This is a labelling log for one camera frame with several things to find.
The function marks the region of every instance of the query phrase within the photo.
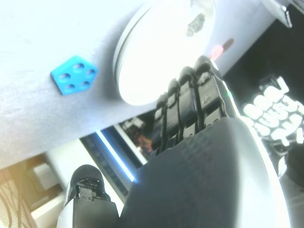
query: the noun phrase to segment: blue light strip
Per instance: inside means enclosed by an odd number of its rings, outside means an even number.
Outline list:
[[[96,133],[99,136],[99,138],[101,139],[101,141],[105,144],[105,146],[107,147],[107,149],[109,150],[109,152],[112,154],[112,156],[115,158],[115,160],[117,161],[117,163],[123,169],[124,173],[128,176],[128,178],[130,179],[130,181],[133,182],[134,181],[134,176],[132,175],[132,173],[130,172],[130,170],[126,167],[126,165],[123,163],[123,161],[118,156],[118,154],[113,149],[113,147],[110,145],[110,143],[107,141],[107,139],[105,138],[105,136],[101,133],[101,131],[96,131]]]

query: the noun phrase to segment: hole in blue pentagon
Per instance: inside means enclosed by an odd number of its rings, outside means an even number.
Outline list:
[[[81,89],[88,89],[89,87],[90,87],[89,82],[83,82],[83,83],[80,84]]]
[[[58,79],[59,79],[60,82],[66,82],[70,78],[71,78],[71,75],[69,75],[69,74],[62,74],[62,75],[59,76]]]
[[[95,71],[94,70],[88,70],[86,73],[85,73],[85,76],[87,77],[87,78],[91,78],[91,77],[93,77],[94,75],[95,75]]]
[[[83,65],[82,63],[78,63],[78,64],[75,64],[73,66],[73,70],[76,72],[76,73],[79,73],[81,71],[83,71],[85,68],[85,65]]]
[[[75,89],[75,85],[69,84],[65,87],[65,92],[66,93],[71,93]]]

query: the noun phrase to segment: blue plastic toy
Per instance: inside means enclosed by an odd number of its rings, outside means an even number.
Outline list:
[[[74,56],[57,67],[51,75],[62,95],[69,95],[91,87],[98,69],[79,56]]]

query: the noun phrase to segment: robotic hand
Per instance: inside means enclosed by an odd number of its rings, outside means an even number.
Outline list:
[[[91,167],[74,173],[58,227],[290,227],[267,152],[207,57],[185,67],[159,98],[152,147],[120,218]]]

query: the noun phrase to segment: back of robotic hand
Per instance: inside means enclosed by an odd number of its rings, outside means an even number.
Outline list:
[[[74,212],[62,216],[65,207],[61,217],[72,216],[75,228],[290,227],[265,148],[239,119],[231,93],[207,57],[183,68],[159,98],[152,147],[154,155],[138,170],[119,219],[104,194],[95,197],[94,209],[88,202],[80,209],[74,201],[91,195],[87,190],[71,194]]]

